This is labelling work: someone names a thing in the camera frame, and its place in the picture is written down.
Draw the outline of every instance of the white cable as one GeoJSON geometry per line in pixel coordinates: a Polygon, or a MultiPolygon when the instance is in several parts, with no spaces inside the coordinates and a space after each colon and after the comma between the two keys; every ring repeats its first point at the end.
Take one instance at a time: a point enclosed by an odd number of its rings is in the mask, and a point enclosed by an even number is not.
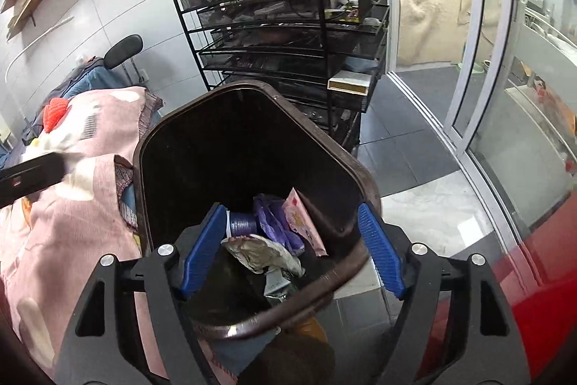
{"type": "Polygon", "coordinates": [[[26,115],[24,114],[24,110],[22,110],[22,108],[20,108],[20,103],[18,103],[18,99],[16,97],[14,97],[14,94],[12,93],[12,91],[10,90],[10,87],[8,86],[8,72],[10,71],[10,68],[12,67],[12,64],[14,64],[16,62],[16,60],[22,56],[27,50],[28,48],[30,48],[31,46],[33,46],[34,44],[38,43],[42,38],[44,38],[47,34],[53,32],[54,30],[60,28],[62,25],[64,25],[65,23],[70,22],[72,19],[74,18],[74,16],[72,17],[67,17],[65,18],[63,21],[57,23],[56,25],[54,25],[53,27],[50,27],[48,30],[46,30],[42,35],[40,35],[38,38],[36,38],[34,41],[32,41],[26,48],[24,48],[21,52],[19,52],[16,57],[12,60],[12,62],[8,65],[8,68],[6,69],[6,73],[4,74],[4,83],[6,84],[6,90],[8,91],[8,94],[10,95],[10,97],[12,98],[12,100],[14,101],[16,108],[18,109],[18,112],[20,113],[20,115],[22,116],[22,118],[24,118],[24,122],[26,124],[28,124],[28,120],[26,119],[26,115]]]}

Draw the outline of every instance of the marble floor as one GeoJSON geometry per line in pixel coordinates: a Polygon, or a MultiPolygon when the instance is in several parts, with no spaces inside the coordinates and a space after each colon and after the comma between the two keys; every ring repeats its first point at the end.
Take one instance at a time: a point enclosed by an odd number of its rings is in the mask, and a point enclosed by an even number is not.
{"type": "Polygon", "coordinates": [[[493,231],[461,170],[381,198],[383,220],[402,227],[410,240],[451,257],[493,231]]]}

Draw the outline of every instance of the trash bin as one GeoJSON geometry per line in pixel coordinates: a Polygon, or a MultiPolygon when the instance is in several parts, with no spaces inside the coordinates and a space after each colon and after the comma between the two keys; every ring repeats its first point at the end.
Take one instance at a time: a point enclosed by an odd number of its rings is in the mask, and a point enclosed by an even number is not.
{"type": "Polygon", "coordinates": [[[260,193],[302,196],[328,257],[308,250],[299,289],[271,307],[264,275],[224,249],[203,288],[181,312],[201,337],[246,338],[305,320],[368,260],[357,227],[359,204],[380,212],[377,187],[363,166],[263,82],[219,87],[164,117],[135,151],[138,230],[146,252],[174,243],[215,202],[252,212],[260,193]]]}

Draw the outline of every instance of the pink packet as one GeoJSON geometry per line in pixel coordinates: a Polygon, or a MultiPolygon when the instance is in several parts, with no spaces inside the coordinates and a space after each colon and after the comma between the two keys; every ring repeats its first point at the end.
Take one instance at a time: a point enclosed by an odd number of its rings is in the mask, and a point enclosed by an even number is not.
{"type": "Polygon", "coordinates": [[[322,239],[320,235],[318,235],[317,229],[310,219],[307,209],[294,188],[284,202],[283,210],[291,230],[310,243],[316,256],[327,256],[327,251],[322,243],[322,239]]]}

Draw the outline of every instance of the red heart decoration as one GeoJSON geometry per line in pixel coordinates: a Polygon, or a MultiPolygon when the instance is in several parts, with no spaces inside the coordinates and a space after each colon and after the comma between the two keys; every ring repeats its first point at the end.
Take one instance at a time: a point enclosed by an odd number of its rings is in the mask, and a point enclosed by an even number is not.
{"type": "Polygon", "coordinates": [[[66,114],[69,99],[61,99],[59,97],[50,100],[50,103],[44,107],[44,116],[42,123],[44,124],[44,131],[52,131],[62,117],[66,114]]]}

